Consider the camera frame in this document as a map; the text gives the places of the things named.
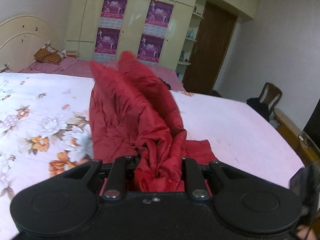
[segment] floral bedspread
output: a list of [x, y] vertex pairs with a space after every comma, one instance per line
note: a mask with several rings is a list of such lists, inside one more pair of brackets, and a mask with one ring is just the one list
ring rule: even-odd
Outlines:
[[92, 157], [89, 101], [94, 80], [0, 74], [0, 239], [17, 229], [9, 206], [21, 190]]

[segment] stack of books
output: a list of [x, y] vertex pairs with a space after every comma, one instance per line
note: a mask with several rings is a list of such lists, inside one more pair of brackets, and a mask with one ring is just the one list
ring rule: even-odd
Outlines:
[[74, 58], [77, 58], [80, 56], [80, 52], [77, 51], [77, 50], [67, 50], [66, 52], [66, 56], [67, 57], [74, 57]]

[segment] red jacket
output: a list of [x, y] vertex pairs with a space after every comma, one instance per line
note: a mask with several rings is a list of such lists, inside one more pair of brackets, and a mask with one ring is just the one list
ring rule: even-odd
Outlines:
[[163, 82], [125, 51], [119, 70], [90, 63], [95, 79], [90, 126], [95, 158], [104, 163], [139, 155], [135, 190], [183, 190], [181, 160], [216, 160], [208, 141], [186, 141], [179, 109]]

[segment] brown door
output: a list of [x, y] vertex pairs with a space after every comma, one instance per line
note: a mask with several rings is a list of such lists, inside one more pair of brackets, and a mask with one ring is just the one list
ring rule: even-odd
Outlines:
[[188, 92], [210, 94], [228, 50], [237, 16], [207, 2], [203, 17], [183, 86]]

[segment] white wall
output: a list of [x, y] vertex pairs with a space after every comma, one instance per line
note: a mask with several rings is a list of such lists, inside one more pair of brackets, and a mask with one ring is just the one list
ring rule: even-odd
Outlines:
[[217, 91], [245, 102], [272, 82], [277, 107], [303, 129], [320, 97], [320, 0], [260, 0], [233, 54]]
[[221, 84], [222, 84], [223, 80], [225, 79], [226, 74], [228, 72], [228, 68], [231, 65], [230, 62], [232, 62], [232, 59], [235, 56], [234, 51], [235, 51], [235, 48], [237, 47], [237, 43], [239, 41], [239, 33], [241, 30], [241, 24], [242, 24], [241, 20], [238, 19], [236, 26], [235, 26], [235, 29], [232, 34], [232, 38], [231, 38], [231, 41], [229, 44], [228, 51], [227, 51], [226, 56], [224, 58], [223, 64], [221, 66], [218, 78], [214, 84], [213, 90], [218, 90], [221, 87]]
[[35, 15], [53, 26], [63, 47], [71, 0], [0, 0], [0, 23], [22, 14]]

